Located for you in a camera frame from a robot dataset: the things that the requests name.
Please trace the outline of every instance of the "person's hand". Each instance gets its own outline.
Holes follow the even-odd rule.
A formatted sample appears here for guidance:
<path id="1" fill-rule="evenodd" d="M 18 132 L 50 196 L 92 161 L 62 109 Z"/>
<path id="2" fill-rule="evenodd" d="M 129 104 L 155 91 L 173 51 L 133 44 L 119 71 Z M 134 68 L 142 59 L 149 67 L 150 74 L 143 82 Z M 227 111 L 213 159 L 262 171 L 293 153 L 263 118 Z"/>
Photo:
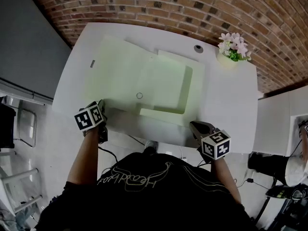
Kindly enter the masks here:
<path id="1" fill-rule="evenodd" d="M 90 133 L 95 133 L 95 134 L 98 134 L 98 131 L 99 131 L 99 126 L 96 126 L 94 128 L 91 128 L 89 130 L 86 130 L 85 133 L 84 133 L 84 137 L 86 137 L 88 134 Z"/>

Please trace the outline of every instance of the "flower pot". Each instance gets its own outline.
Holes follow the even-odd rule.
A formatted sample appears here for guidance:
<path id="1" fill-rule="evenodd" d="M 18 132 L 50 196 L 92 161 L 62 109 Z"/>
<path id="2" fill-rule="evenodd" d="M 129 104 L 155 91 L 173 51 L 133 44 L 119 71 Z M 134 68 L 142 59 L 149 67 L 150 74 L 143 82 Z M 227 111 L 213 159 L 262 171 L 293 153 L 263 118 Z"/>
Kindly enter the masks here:
<path id="1" fill-rule="evenodd" d="M 224 66 L 225 68 L 230 68 L 230 69 L 235 68 L 238 64 L 238 62 L 231 60 L 230 58 L 226 57 L 222 53 L 219 53 L 217 55 L 217 60 L 220 62 L 222 66 Z"/>

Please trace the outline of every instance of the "round hole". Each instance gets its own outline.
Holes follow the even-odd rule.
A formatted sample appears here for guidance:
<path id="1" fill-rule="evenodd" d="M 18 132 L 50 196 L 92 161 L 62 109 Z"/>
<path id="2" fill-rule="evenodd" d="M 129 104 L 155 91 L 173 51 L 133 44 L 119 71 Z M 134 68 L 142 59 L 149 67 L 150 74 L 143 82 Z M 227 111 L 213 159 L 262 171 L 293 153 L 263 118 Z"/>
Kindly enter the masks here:
<path id="1" fill-rule="evenodd" d="M 137 97 L 138 99 L 141 99 L 141 98 L 143 97 L 143 94 L 142 94 L 141 92 L 138 92 L 138 93 L 136 94 L 136 97 Z"/>
<path id="2" fill-rule="evenodd" d="M 197 53 L 203 53 L 203 48 L 202 48 L 202 46 L 200 46 L 200 45 L 195 45 L 195 46 L 194 46 L 194 50 L 195 50 L 195 52 L 197 52 Z"/>

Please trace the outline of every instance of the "person's arm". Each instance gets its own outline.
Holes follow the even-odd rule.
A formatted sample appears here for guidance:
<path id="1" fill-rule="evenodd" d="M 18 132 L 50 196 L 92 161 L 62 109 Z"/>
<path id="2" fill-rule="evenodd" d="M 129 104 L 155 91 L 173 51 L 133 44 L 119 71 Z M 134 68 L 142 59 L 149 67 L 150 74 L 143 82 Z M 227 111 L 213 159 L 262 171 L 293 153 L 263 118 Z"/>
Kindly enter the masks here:
<path id="1" fill-rule="evenodd" d="M 301 137 L 302 137 L 302 150 L 303 150 L 303 160 L 305 162 L 305 164 L 308 161 L 308 138 L 307 138 L 307 132 L 304 128 L 304 126 L 302 126 L 300 128 L 300 132 L 301 132 Z"/>
<path id="2" fill-rule="evenodd" d="M 98 127 L 87 131 L 67 181 L 77 185 L 93 185 L 97 180 Z"/>
<path id="3" fill-rule="evenodd" d="M 235 201 L 239 204 L 242 203 L 239 190 L 236 187 L 234 179 L 229 171 L 225 159 L 220 158 L 212 161 L 211 173 L 213 173 L 222 184 L 229 190 Z"/>

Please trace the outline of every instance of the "shoe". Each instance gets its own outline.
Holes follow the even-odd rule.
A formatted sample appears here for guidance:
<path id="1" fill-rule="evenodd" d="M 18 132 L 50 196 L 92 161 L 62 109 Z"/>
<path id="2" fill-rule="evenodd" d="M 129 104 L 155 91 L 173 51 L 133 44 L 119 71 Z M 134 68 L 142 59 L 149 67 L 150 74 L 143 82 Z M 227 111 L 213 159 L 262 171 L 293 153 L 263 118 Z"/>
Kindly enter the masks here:
<path id="1" fill-rule="evenodd" d="M 156 150 L 156 152 L 157 152 L 158 142 L 156 142 L 156 141 L 147 141 L 147 142 L 145 143 L 145 145 L 144 145 L 144 148 L 146 149 L 146 148 L 148 148 L 148 147 L 154 148 L 154 149 Z"/>

